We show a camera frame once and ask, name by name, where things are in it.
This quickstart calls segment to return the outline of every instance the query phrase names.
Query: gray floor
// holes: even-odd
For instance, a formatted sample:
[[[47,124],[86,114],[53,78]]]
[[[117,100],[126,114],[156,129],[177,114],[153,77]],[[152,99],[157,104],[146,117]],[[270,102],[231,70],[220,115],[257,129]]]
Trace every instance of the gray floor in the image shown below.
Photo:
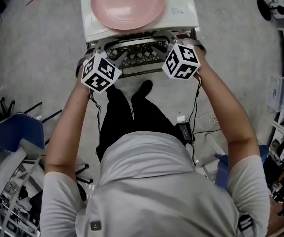
[[[11,0],[2,14],[0,29],[0,98],[16,100],[16,111],[23,111],[42,101],[42,108],[32,113],[43,118],[64,104],[75,82],[75,65],[86,51],[80,0]],[[267,143],[274,112],[266,105],[269,76],[281,69],[281,48],[275,22],[265,21],[256,0],[195,0],[199,16],[198,39],[207,48],[207,60],[245,107],[260,142]],[[130,98],[145,79],[154,82],[149,99],[172,121],[188,116],[193,106],[197,82],[171,80],[164,73],[120,79],[116,86]],[[199,95],[197,116],[211,111],[203,91]],[[106,94],[95,95],[107,106]],[[78,163],[89,163],[85,175],[96,183],[99,162],[97,109],[89,103],[84,122]],[[213,130],[210,116],[196,122],[196,131]],[[55,120],[45,125],[50,136]],[[226,150],[221,132],[214,138]],[[196,157],[211,160],[212,148],[202,134],[196,136]]]

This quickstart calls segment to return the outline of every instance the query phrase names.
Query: sleeve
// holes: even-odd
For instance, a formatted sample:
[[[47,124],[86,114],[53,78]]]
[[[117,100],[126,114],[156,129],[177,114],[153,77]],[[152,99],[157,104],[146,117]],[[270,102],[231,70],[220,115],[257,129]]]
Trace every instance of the sleeve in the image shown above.
[[[270,199],[260,156],[246,157],[233,166],[227,190],[239,213],[252,218],[256,236],[266,236]]]
[[[76,217],[84,206],[77,183],[72,178],[59,172],[47,173],[40,216],[41,235],[76,236]]]

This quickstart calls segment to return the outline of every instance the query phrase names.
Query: blue object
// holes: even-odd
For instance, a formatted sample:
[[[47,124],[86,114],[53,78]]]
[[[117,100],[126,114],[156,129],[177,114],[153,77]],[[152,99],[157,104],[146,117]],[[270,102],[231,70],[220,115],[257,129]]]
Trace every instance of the blue object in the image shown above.
[[[0,148],[16,152],[22,139],[44,149],[42,122],[24,113],[15,113],[0,122]]]
[[[259,152],[262,164],[264,164],[268,154],[269,149],[267,146],[259,146]],[[222,188],[226,188],[227,178],[228,178],[228,165],[229,165],[229,159],[228,155],[220,155],[216,154],[216,158],[218,158],[220,161],[217,165],[217,173],[216,173],[216,179],[215,184]]]

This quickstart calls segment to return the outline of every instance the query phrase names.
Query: pink plate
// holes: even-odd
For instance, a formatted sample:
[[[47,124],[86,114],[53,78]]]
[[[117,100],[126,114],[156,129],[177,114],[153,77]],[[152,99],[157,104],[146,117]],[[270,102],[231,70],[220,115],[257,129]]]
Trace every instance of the pink plate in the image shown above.
[[[129,30],[156,19],[164,9],[165,0],[91,0],[91,6],[103,25]]]

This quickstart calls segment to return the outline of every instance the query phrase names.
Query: shoe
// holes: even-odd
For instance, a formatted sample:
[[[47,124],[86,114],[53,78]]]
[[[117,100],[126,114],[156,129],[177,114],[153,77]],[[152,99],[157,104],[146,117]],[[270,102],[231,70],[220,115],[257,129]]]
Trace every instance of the shoe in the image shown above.
[[[140,89],[135,93],[135,95],[139,95],[142,97],[146,97],[153,88],[153,82],[151,80],[146,80],[144,83],[141,84]]]
[[[110,86],[108,89],[106,89],[107,94],[110,94],[112,91],[114,91],[116,89],[116,87],[114,86],[114,84],[112,86]]]

